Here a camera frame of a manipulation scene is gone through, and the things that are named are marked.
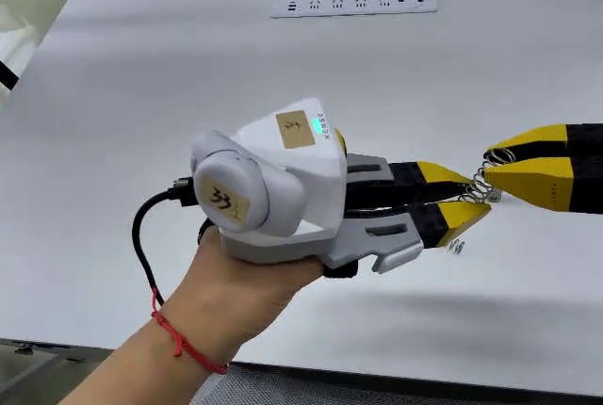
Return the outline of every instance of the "label sticker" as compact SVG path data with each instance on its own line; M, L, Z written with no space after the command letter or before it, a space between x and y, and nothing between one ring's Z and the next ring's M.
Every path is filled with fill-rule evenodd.
M303 110L279 113L276 115L281 137L286 149L295 149L302 146L316 144L308 119Z
M247 198L239 196L208 175L201 182L201 201L239 224L245 221L249 210Z

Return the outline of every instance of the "spring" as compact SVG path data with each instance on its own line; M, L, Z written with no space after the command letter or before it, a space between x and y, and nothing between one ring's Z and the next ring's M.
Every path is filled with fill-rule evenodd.
M460 240L455 238L450 243L448 243L448 250L454 252L455 254L461 254L461 251L464 248L464 240Z
M464 193L459 196L458 200L468 203L484 203L485 201L495 203L500 201L501 191L483 179L483 172L486 168L497 167L513 163L514 161L515 154L507 148L495 148L492 151L488 151L478 171L473 175L471 183L467 185Z

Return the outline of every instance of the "human hand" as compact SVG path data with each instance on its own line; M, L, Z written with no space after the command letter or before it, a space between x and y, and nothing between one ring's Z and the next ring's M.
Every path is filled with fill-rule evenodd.
M317 258L264 266L232 258L221 249L218 229L210 227L161 312L193 347L227 363L322 270Z

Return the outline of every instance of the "black cable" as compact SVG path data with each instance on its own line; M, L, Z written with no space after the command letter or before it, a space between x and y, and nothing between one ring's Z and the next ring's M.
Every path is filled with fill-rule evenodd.
M149 265L149 261L147 256L145 256L144 251L142 250L142 245L140 245L140 226L142 225L142 219L146 213L151 210L153 206L156 204L162 203L171 199L172 194L169 191L162 191L161 193L157 193L150 200L148 200L145 204L143 204L136 215L134 216L134 221L132 222L132 243L134 244L134 251L136 252L136 256L139 258L140 264L144 269L144 274L147 275L147 281L149 282L149 286L151 289L157 290L157 302L160 305L163 305L163 297L159 292L159 288L157 287L157 283L155 282L155 275L151 270L151 266Z
M183 207L198 204L197 198L195 197L195 188L192 182L192 177L183 177L177 179L173 181L172 188L154 195L153 198L148 200L140 207L134 216L134 221L132 222L132 243L134 244L134 251L136 252L136 256L139 258L140 264L144 269L144 274L147 275L147 281L149 282L149 286L151 286L151 290L155 289L157 291L157 302L160 305L163 305L163 297L161 296L159 287L157 287L157 283L155 282L155 275L153 274L153 270L149 265L149 260L144 254L144 250L140 244L140 227L142 226L142 220L147 212L149 212L149 210L151 210L151 208L156 204L167 200L178 200L180 201L180 205Z

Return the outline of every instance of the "power strip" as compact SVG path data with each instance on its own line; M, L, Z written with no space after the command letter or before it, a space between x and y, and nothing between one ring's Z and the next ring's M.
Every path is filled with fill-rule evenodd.
M437 11L436 0L282 0L270 17L325 17Z

